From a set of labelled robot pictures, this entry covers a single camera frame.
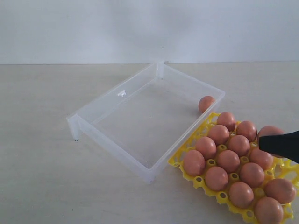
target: white backdrop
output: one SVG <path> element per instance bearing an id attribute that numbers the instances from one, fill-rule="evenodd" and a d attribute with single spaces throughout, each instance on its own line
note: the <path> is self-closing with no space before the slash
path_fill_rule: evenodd
<path id="1" fill-rule="evenodd" d="M 0 64 L 299 60 L 298 0 L 0 0 Z"/>

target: plastic egg tray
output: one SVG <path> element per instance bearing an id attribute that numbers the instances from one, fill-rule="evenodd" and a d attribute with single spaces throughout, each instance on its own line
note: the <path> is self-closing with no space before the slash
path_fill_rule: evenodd
<path id="1" fill-rule="evenodd" d="M 233 212 L 233 213 L 237 213 L 237 214 L 241 214 L 242 218 L 244 220 L 244 222 L 246 223 L 254 223 L 257 224 L 258 221 L 255 218 L 254 215 L 254 206 L 256 204 L 256 202 L 265 196 L 264 193 L 264 186 L 265 184 L 275 178 L 286 178 L 286 176 L 290 173 L 295 174 L 291 179 L 286 178 L 288 180 L 290 180 L 296 187 L 297 187 L 297 196 L 299 196 L 299 165 L 291 165 L 291 160 L 289 159 L 279 159 L 279 158 L 274 158 L 274 162 L 271 166 L 270 169 L 268 170 L 264 170 L 265 172 L 265 180 L 263 182 L 263 184 L 259 187 L 259 188 L 255 188 L 253 189 L 253 192 L 255 194 L 255 198 L 253 203 L 251 204 L 251 206 L 247 209 L 239 209 L 237 207 L 235 207 L 229 200 L 228 198 L 228 190 L 231 186 L 232 183 L 239 181 L 239 171 L 242 167 L 242 165 L 244 165 L 245 163 L 249 162 L 249 154 L 251 152 L 252 149 L 257 147 L 257 142 L 251 142 L 250 143 L 250 151 L 247 154 L 247 156 L 243 156 L 240 158 L 241 161 L 241 165 L 239 167 L 239 169 L 235 172 L 235 173 L 231 173 L 229 174 L 229 183 L 228 186 L 225 188 L 224 191 L 219 191 L 219 192 L 215 192 L 210 190 L 206 185 L 205 185 L 205 174 L 206 171 L 212 167 L 212 166 L 216 166 L 216 160 L 217 160 L 217 156 L 220 152 L 227 150 L 226 145 L 219 145 L 217 147 L 217 154 L 215 156 L 214 159 L 210 159 L 206 161 L 206 170 L 204 172 L 203 175 L 201 176 L 196 176 L 196 177 L 192 177 L 189 176 L 183 169 L 183 158 L 186 152 L 190 151 L 190 150 L 194 150 L 195 149 L 195 142 L 197 139 L 203 137 L 203 136 L 207 136 L 207 133 L 209 131 L 209 129 L 211 127 L 213 127 L 214 125 L 216 125 L 216 120 L 217 117 L 219 116 L 219 113 L 211 113 L 209 115 L 209 117 L 198 127 L 198 129 L 190 136 L 190 138 L 178 149 L 178 151 L 169 159 L 169 164 L 174 166 L 174 167 L 179 167 L 179 169 L 182 171 L 183 173 L 183 177 L 188 180 L 188 181 L 192 181 L 193 182 L 193 186 L 194 188 L 198 189 L 198 188 L 203 188 L 205 191 L 205 194 L 208 196 L 215 196 L 216 200 L 219 204 L 227 204 L 229 211 Z M 236 133 L 235 132 L 230 132 L 230 138 L 235 136 Z M 294 219 L 294 215 L 293 215 L 293 210 L 291 207 L 291 203 L 288 204 L 284 204 L 282 205 L 283 209 L 284 209 L 284 219 L 282 221 L 282 223 L 284 223 L 287 219 Z"/>

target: transparent plastic box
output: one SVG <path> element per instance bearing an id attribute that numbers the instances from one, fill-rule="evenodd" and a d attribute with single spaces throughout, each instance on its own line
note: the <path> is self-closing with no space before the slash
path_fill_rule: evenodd
<path id="1" fill-rule="evenodd" d="M 204 96 L 215 102 L 203 114 Z M 172 154 L 225 92 L 164 63 L 151 64 L 70 115 L 74 140 L 85 133 L 145 182 L 152 182 Z"/>

